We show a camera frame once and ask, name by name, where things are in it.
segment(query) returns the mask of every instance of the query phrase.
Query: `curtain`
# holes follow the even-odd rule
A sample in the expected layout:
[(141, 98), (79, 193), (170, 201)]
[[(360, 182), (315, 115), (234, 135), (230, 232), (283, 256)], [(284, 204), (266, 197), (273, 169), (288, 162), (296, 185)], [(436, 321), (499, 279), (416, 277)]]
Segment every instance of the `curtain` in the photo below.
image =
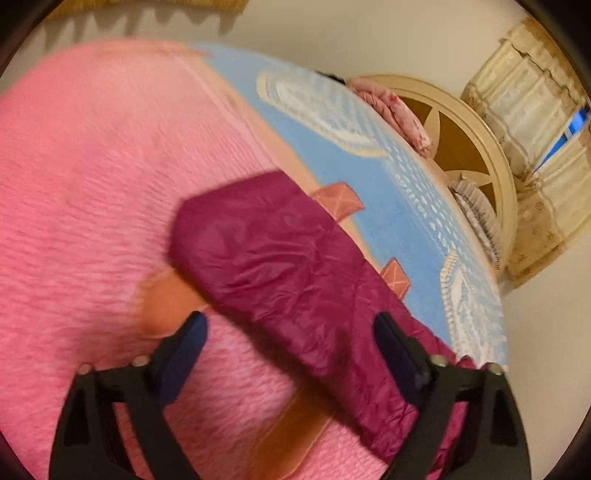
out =
[[(49, 18), (60, 18), (85, 10), (103, 8), (108, 5), (129, 3), (134, 0), (64, 0)], [(195, 7), (212, 8), (225, 12), (242, 13), (248, 0), (164, 0), (170, 3), (189, 4)]]
[(587, 94), (549, 34), (527, 18), (503, 39), (462, 99), (491, 128), (515, 177), (519, 218), (508, 272), (518, 286), (591, 225), (589, 124), (544, 163)]

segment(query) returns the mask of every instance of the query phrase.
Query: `wooden furniture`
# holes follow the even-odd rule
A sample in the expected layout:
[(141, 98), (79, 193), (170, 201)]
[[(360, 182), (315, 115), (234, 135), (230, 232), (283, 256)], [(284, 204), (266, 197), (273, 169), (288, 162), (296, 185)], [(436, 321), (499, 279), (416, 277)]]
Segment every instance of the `wooden furniture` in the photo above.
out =
[(435, 162), (452, 180), (474, 181), (491, 201), (501, 223), (505, 269), (517, 232), (517, 194), (509, 163), (495, 136), (459, 98), (423, 80), (400, 75), (367, 75), (391, 88), (410, 107), (433, 139)]

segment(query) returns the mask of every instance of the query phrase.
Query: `pink patterned fabric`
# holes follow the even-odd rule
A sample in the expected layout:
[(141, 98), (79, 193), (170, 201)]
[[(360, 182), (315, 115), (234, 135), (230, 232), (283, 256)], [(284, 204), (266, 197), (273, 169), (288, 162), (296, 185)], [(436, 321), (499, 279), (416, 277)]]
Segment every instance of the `pink patterned fabric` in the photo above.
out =
[[(181, 201), (275, 169), (236, 106), (186, 67), (194, 58), (162, 42), (89, 44), (44, 61), (0, 99), (0, 430), (37, 480), (76, 367), (123, 365), (154, 348), (137, 339), (135, 292), (165, 266)], [(258, 432), (292, 380), (224, 317), (209, 321), (166, 417), (204, 478), (246, 480)], [(351, 432), (332, 432), (324, 448), (344, 442), (353, 459), (343, 465), (379, 472)], [(132, 443), (130, 454), (149, 478)], [(327, 461), (338, 470), (341, 459), (334, 449)]]
[[(404, 402), (379, 353), (374, 317), (390, 312), (429, 354), (455, 362), (349, 235), (283, 172), (185, 202), (169, 254), (218, 310), (263, 328), (320, 379), (355, 419), (363, 443), (385, 461), (400, 450), (417, 412)], [(474, 367), (468, 358), (462, 365)], [(460, 434), (464, 413), (458, 404), (433, 477)]]
[(421, 122), (396, 93), (372, 80), (353, 78), (348, 87), (379, 113), (423, 158), (431, 158), (433, 142)]

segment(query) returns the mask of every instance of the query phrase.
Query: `pillow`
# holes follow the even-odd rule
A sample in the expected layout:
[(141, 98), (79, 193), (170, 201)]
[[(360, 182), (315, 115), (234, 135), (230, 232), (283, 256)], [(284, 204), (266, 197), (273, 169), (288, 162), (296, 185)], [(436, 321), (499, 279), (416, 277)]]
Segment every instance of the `pillow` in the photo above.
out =
[(458, 205), (497, 270), (501, 268), (501, 223), (486, 195), (464, 176), (450, 185)]

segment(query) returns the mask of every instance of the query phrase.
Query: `pink fleece blanket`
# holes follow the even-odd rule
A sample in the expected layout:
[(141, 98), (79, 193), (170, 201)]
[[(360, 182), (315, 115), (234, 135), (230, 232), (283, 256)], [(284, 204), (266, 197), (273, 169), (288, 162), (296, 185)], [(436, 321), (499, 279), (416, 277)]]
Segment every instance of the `pink fleece blanket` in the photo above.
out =
[[(47, 478), (77, 366), (154, 348), (138, 340), (137, 291), (167, 263), (181, 201), (289, 154), (210, 75), (182, 45), (110, 40), (44, 61), (0, 98), (0, 430), (36, 480)], [(219, 314), (209, 324), (165, 416), (203, 478), (248, 480), (294, 384), (272, 361), (285, 353), (255, 348), (255, 333)], [(149, 478), (120, 413), (132, 463)], [(334, 422), (294, 479), (375, 480), (384, 469)]]

